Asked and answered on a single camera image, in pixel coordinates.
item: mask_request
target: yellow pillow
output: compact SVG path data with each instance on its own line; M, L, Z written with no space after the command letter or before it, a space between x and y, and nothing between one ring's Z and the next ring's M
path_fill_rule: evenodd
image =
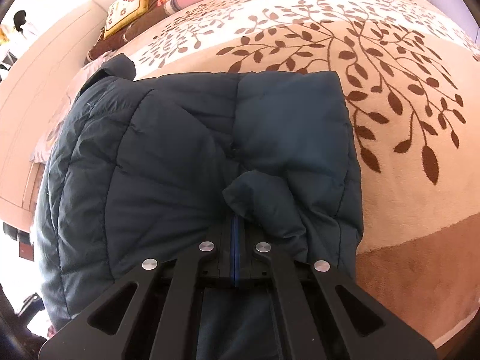
M117 0L109 7L103 39L108 38L147 12L148 0Z

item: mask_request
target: bed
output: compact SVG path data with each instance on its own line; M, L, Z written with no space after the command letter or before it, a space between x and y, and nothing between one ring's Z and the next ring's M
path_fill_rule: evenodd
M338 72L362 168L358 283L437 347L476 314L480 49L434 5L201 0L116 53L135 62L136 79ZM40 167L29 166L27 179L38 180ZM16 200L24 211L34 201L27 185L29 199Z

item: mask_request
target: quilted fabric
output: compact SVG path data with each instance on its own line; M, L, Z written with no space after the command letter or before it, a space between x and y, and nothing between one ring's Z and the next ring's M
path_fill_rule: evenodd
M229 208L354 277L360 170L336 73L134 76L119 55L87 81L46 165L35 260L57 329ZM208 292L197 358L276 358L267 294Z

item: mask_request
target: person's hair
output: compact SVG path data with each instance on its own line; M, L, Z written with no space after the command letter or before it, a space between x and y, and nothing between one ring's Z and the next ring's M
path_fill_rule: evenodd
M27 13L23 10L18 11L13 15L13 25L15 26L15 30L18 32L23 32L20 26L23 26L25 23L27 23L26 15Z

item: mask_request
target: silver screw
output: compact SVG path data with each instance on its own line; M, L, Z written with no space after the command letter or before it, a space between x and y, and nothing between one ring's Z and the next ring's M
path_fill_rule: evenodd
M327 272L330 269L330 264L327 261L320 259L315 262L315 269L318 272Z
M203 241L198 247L201 251L212 251L215 247L215 244L210 241Z
M151 271L152 269L157 268L157 260L156 259L146 259L142 263L142 268L145 269L146 271Z
M272 249L272 247L268 242L259 242L255 246L255 249L258 250L260 253L267 253Z

